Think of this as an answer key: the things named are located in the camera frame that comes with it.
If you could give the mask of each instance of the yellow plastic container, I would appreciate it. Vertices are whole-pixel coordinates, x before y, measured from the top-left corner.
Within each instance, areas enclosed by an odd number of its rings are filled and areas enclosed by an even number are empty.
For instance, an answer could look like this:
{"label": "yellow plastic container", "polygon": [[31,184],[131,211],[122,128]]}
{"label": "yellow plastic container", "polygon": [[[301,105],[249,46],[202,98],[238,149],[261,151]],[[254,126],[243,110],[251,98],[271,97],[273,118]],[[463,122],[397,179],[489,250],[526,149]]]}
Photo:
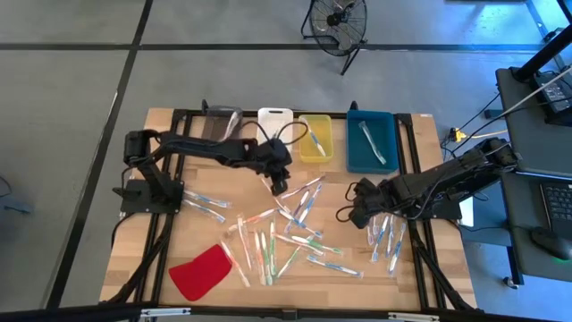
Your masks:
{"label": "yellow plastic container", "polygon": [[332,119],[324,114],[303,114],[299,120],[305,119],[325,152],[322,156],[310,135],[310,131],[300,140],[300,159],[305,163],[324,163],[333,157]]}

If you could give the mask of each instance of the blue plastic tray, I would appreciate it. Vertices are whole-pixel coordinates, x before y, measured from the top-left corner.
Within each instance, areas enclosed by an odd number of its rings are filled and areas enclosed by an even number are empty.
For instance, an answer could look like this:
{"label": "blue plastic tray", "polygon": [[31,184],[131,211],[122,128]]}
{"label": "blue plastic tray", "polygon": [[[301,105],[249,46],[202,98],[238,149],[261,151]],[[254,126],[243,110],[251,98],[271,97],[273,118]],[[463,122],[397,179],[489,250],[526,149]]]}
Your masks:
{"label": "blue plastic tray", "polygon": [[[385,165],[375,157],[366,135],[358,124],[366,121],[374,143],[387,161]],[[399,168],[395,122],[393,114],[349,110],[346,121],[346,167],[359,174],[391,174]]]}

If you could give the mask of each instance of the caster wheel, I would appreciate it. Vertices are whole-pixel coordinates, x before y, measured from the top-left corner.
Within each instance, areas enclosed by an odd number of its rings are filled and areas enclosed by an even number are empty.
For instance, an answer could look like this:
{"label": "caster wheel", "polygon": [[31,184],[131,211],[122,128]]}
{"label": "caster wheel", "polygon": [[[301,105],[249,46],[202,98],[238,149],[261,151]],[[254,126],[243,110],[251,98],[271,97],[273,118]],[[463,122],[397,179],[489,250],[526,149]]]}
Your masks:
{"label": "caster wheel", "polygon": [[514,283],[512,283],[512,278],[510,277],[505,277],[502,279],[502,282],[507,285],[508,287],[510,287],[513,290],[518,290],[518,285],[515,285]]}

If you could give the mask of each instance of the wooden table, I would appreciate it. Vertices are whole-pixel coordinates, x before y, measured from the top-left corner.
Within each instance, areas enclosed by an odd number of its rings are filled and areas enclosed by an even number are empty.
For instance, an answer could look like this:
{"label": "wooden table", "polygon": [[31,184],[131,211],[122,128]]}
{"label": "wooden table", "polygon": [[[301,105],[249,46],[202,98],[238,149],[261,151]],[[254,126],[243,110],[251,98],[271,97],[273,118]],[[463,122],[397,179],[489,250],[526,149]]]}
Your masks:
{"label": "wooden table", "polygon": [[[147,115],[146,129],[168,131],[172,119],[172,109],[152,108]],[[417,154],[422,170],[442,162],[442,154],[435,130],[433,117],[429,114],[413,114],[413,129],[416,136]],[[204,117],[193,117],[191,136],[200,137],[205,122]],[[408,147],[405,130],[401,130],[403,144]],[[371,247],[367,245],[366,230],[358,230],[351,223],[339,223],[335,219],[338,208],[347,206],[343,198],[348,185],[358,181],[363,174],[350,174],[346,171],[346,128],[345,120],[332,120],[334,158],[327,164],[304,164],[299,161],[299,149],[295,144],[292,150],[293,164],[288,166],[291,178],[288,184],[295,189],[305,182],[325,174],[324,187],[318,195],[310,215],[308,226],[324,232],[324,245],[342,248],[344,256],[327,254],[325,259],[365,272],[363,279],[311,265],[306,261],[306,253],[299,254],[298,261],[273,286],[262,286],[255,269],[248,271],[240,238],[234,236],[229,241],[232,251],[246,270],[252,287],[245,288],[238,272],[233,269],[205,297],[188,302],[179,293],[171,278],[164,274],[160,303],[165,305],[199,305],[224,307],[256,308],[298,308],[298,309],[400,309],[420,310],[415,269],[409,236],[403,239],[400,260],[394,277],[387,274],[387,260],[381,256],[380,262],[372,264]],[[256,137],[256,126],[247,126],[243,137]],[[412,171],[408,148],[404,157],[409,172]],[[379,182],[395,174],[366,175],[372,182]],[[185,159],[183,181],[187,189],[212,198],[229,200],[232,209],[223,209],[227,217],[225,224],[218,224],[194,208],[183,206],[174,219],[166,268],[191,261],[204,250],[219,242],[228,226],[236,223],[236,215],[254,216],[269,208],[275,208],[271,195],[256,176],[248,169],[230,169],[218,165],[214,160],[198,157]],[[286,199],[290,208],[295,208],[300,196]],[[115,245],[109,260],[100,299],[107,300],[115,295],[120,287],[138,266],[147,236],[150,215],[136,214],[119,228]],[[282,232],[286,219],[276,215],[277,231]],[[401,218],[396,218],[399,229]],[[439,265],[451,284],[469,304],[475,306],[475,296],[471,284],[463,244],[459,231],[446,221],[433,220],[433,235]],[[254,245],[253,232],[262,229],[269,235],[269,220],[248,227]],[[292,233],[306,236],[304,231],[295,228]],[[384,238],[382,246],[387,244]],[[282,267],[294,247],[277,241],[278,267]],[[151,267],[147,279],[144,300],[150,299],[150,290],[155,276]],[[431,274],[425,267],[425,283],[431,306],[435,306]]]}

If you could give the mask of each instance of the black mount plate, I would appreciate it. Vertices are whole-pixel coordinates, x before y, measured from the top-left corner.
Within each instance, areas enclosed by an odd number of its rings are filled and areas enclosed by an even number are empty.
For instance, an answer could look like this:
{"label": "black mount plate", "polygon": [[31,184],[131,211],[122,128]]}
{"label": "black mount plate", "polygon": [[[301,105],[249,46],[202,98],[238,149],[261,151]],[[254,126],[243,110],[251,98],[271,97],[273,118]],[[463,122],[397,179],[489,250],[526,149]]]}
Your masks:
{"label": "black mount plate", "polygon": [[121,210],[125,213],[178,214],[181,209],[184,182],[172,181],[173,196],[168,202],[157,203],[151,199],[149,185],[145,180],[129,180],[125,190]]}

